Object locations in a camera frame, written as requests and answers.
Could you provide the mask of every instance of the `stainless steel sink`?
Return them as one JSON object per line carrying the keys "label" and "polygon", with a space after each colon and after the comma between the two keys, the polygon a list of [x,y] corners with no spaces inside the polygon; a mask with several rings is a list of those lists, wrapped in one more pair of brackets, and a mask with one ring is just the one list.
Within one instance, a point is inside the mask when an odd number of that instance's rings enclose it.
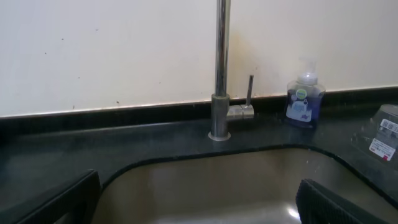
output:
{"label": "stainless steel sink", "polygon": [[278,149],[132,169],[103,192],[92,223],[300,223],[304,178],[398,222],[393,206],[332,158]]}

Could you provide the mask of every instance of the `countertop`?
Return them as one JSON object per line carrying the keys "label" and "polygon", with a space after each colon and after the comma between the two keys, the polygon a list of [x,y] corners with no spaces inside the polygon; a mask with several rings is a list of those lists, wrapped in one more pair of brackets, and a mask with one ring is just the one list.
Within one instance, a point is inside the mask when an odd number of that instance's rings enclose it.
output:
{"label": "countertop", "polygon": [[398,172],[353,147],[352,136],[377,108],[323,113],[317,129],[300,129],[280,114],[229,124],[231,139],[207,136],[200,119],[84,131],[60,131],[10,138],[0,146],[0,211],[25,202],[87,169],[107,186],[124,171],[153,162],[300,147],[324,153],[367,182],[397,207]]}

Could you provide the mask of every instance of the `chrome faucet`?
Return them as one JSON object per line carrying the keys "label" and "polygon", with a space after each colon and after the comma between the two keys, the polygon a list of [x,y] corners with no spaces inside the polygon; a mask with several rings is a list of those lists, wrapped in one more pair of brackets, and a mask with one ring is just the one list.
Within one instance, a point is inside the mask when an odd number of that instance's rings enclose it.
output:
{"label": "chrome faucet", "polygon": [[230,12],[231,0],[217,0],[216,90],[211,95],[211,131],[208,135],[215,141],[225,141],[231,137],[228,132],[229,120],[254,117],[254,109],[250,105],[253,75],[250,75],[245,105],[229,106],[229,95],[226,93]]}

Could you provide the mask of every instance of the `transparent bottle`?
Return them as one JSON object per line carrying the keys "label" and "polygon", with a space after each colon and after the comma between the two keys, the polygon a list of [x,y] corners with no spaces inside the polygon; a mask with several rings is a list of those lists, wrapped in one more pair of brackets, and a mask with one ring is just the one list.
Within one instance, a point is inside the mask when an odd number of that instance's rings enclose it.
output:
{"label": "transparent bottle", "polygon": [[287,85],[286,122],[301,128],[316,128],[325,87],[318,84],[317,62],[306,58],[306,71]]}

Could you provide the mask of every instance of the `wall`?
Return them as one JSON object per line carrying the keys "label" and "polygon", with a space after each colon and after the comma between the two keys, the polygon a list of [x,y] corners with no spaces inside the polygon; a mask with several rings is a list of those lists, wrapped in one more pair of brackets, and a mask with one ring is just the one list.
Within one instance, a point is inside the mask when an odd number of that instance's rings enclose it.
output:
{"label": "wall", "polygon": [[[228,93],[398,85],[398,1],[232,0]],[[0,116],[209,100],[216,0],[3,0]]]}

